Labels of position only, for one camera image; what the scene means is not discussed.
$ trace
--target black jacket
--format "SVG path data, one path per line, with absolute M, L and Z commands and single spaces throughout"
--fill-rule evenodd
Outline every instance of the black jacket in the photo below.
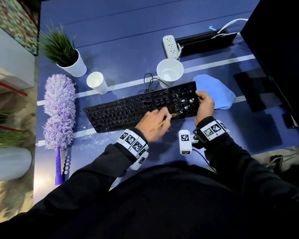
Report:
M 197 127 L 213 120 L 205 118 Z M 259 238 L 299 230 L 297 188 L 251 158 L 227 133 L 196 145 L 203 146 L 217 174 L 195 165 L 158 165 L 109 191 L 136 160 L 120 144 L 109 144 L 28 212 L 0 223 L 0 233 L 23 238 Z

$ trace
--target black keyboard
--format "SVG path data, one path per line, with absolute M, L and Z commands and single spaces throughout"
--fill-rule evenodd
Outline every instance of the black keyboard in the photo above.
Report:
M 195 81 L 117 101 L 84 108 L 97 133 L 135 127 L 148 111 L 166 106 L 175 119 L 197 115 L 199 106 Z

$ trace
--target black cable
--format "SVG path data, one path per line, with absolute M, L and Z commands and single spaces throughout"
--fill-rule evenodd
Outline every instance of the black cable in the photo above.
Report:
M 147 75 L 151 75 L 151 80 L 149 81 L 149 85 L 147 85 L 146 83 L 145 83 L 145 77 L 147 76 Z M 153 77 L 153 75 L 151 74 L 151 73 L 146 73 L 145 75 L 144 75 L 144 79 L 143 79 L 143 82 L 144 82 L 144 84 L 147 86 L 147 89 L 143 89 L 143 90 L 140 90 L 139 92 L 138 92 L 138 94 L 140 94 L 140 92 L 142 92 L 143 91 L 143 93 L 149 93 L 149 92 L 152 92 L 152 90 L 151 90 L 151 85 L 153 84 L 153 82 L 154 82 L 154 80 L 159 80 L 159 81 L 161 81 L 160 79 L 158 79 L 158 78 L 154 78 Z
M 206 163 L 208 164 L 208 166 L 215 172 L 215 173 L 217 173 L 216 172 L 216 170 L 209 164 L 209 162 L 206 160 L 206 158 L 200 153 L 200 152 L 198 152 L 202 157 L 203 157 L 203 159 L 206 161 Z

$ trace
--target purple handle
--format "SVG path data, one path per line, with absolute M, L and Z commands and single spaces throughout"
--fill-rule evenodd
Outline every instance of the purple handle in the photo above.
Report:
M 61 185 L 63 183 L 61 174 L 61 156 L 60 147 L 56 147 L 56 157 L 55 157 L 55 185 Z

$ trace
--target black monitor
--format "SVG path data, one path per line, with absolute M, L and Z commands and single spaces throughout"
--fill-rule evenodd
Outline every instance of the black monitor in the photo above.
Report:
M 299 0 L 260 0 L 241 35 L 299 125 Z

